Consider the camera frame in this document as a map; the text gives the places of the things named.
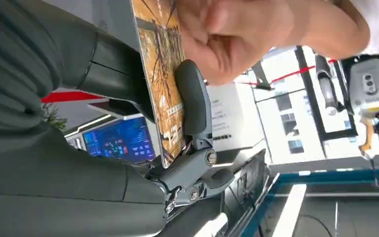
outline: window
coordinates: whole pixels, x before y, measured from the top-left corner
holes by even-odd
[[[343,121],[343,123],[345,123],[346,129],[351,129],[351,122],[350,121]]]
[[[288,141],[291,154],[304,153],[303,144],[300,140]]]
[[[308,100],[307,95],[303,96],[303,99],[304,99],[304,103],[306,103],[307,105],[310,105],[310,101]]]
[[[291,113],[291,114],[282,115],[281,120],[283,122],[295,121],[296,117],[294,116],[293,113]]]
[[[349,142],[350,142],[350,143],[355,143],[355,142],[357,142],[357,138],[356,138],[356,137],[348,137],[348,139],[349,139]]]
[[[297,129],[297,122],[296,121],[288,121],[283,122],[284,131],[286,136],[298,136],[300,134],[299,130]]]
[[[277,106],[280,111],[291,109],[293,106],[291,105],[291,100],[289,95],[283,95],[278,98],[277,100]]]

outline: bolt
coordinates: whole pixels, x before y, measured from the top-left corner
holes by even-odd
[[[166,214],[171,213],[172,210],[173,210],[174,208],[175,208],[175,202],[173,201],[173,202],[169,203],[169,204],[166,206],[166,208],[165,208],[165,212],[166,212]]]
[[[216,156],[216,153],[214,151],[210,151],[208,154],[207,154],[207,164],[209,166],[213,166],[217,161],[217,156]]]
[[[195,200],[198,199],[198,190],[197,190],[197,189],[194,189],[194,190],[191,191],[191,194],[190,194],[190,196],[189,196],[189,199],[190,199],[191,201],[195,201]]]

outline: gray robot arm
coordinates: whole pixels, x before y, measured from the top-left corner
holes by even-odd
[[[316,60],[316,77],[325,99],[325,109],[331,116],[337,112],[342,112],[345,107],[338,100],[335,93],[335,86],[332,82],[332,73],[328,61],[322,55],[315,53]]]
[[[188,147],[150,177],[74,150],[41,122],[40,97],[60,85],[129,101],[152,118],[142,75],[138,52],[79,18],[37,0],[0,0],[0,236],[155,235],[175,206],[227,187],[227,170],[204,176],[217,158],[191,61],[177,69]]]

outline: blue display screen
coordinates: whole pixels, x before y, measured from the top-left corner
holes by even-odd
[[[86,150],[93,156],[126,159],[132,163],[155,158],[146,119],[119,120],[85,132]]]

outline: card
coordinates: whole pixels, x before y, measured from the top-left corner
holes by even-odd
[[[164,168],[185,146],[184,106],[174,77],[185,56],[174,2],[131,0]]]

